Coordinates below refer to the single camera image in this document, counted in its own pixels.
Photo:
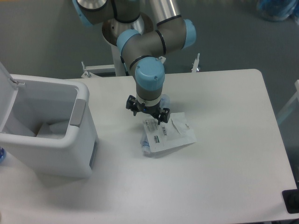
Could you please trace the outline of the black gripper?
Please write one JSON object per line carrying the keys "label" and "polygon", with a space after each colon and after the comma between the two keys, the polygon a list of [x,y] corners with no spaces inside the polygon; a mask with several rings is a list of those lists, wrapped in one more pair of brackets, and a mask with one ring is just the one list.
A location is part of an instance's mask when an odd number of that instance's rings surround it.
{"label": "black gripper", "polygon": [[145,106],[141,104],[136,98],[132,95],[129,95],[126,101],[126,109],[133,112],[133,116],[136,116],[138,112],[149,114],[157,120],[157,124],[168,123],[170,118],[170,109],[169,108],[160,108],[160,103],[158,102],[154,106]]}

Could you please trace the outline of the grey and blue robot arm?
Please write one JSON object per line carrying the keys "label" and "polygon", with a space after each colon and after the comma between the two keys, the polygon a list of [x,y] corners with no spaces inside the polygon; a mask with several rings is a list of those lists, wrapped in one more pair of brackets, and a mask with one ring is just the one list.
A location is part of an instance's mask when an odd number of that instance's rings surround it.
{"label": "grey and blue robot arm", "polygon": [[168,123],[170,109],[162,108],[161,96],[165,80],[163,63],[158,59],[168,53],[185,49],[196,41],[192,21],[183,19],[175,0],[149,2],[157,29],[146,32],[138,0],[74,0],[73,5],[82,23],[110,23],[120,58],[134,78],[136,96],[130,95],[126,108],[143,112]]}

